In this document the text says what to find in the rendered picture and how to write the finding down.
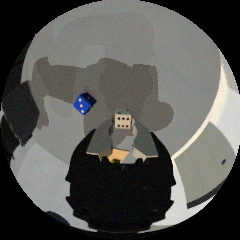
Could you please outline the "blue die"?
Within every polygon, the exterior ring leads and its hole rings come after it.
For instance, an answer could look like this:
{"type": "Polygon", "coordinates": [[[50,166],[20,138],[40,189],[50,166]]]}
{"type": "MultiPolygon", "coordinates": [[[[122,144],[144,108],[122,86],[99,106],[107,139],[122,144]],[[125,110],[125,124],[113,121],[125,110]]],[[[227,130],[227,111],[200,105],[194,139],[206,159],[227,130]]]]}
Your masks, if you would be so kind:
{"type": "Polygon", "coordinates": [[[88,92],[80,94],[74,103],[74,107],[83,115],[86,115],[97,102],[88,92]]]}

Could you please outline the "tan square mat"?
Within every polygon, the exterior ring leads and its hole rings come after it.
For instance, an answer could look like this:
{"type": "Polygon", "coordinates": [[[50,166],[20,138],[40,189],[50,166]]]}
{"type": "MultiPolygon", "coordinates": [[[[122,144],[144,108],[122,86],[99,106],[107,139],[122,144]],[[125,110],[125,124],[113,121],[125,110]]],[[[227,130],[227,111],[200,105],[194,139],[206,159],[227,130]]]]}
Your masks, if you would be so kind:
{"type": "Polygon", "coordinates": [[[118,149],[113,147],[113,153],[108,158],[110,161],[113,159],[120,160],[120,163],[121,163],[128,153],[129,153],[128,150],[123,150],[123,149],[118,149]]]}

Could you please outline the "white die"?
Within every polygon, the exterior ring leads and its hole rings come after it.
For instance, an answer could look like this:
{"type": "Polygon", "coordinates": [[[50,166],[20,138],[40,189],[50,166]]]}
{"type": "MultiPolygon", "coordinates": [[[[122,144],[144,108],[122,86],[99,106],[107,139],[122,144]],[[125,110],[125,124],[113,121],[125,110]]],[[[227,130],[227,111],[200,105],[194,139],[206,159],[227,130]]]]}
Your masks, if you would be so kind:
{"type": "Polygon", "coordinates": [[[115,128],[130,129],[132,113],[130,109],[117,109],[115,113],[115,128]]]}

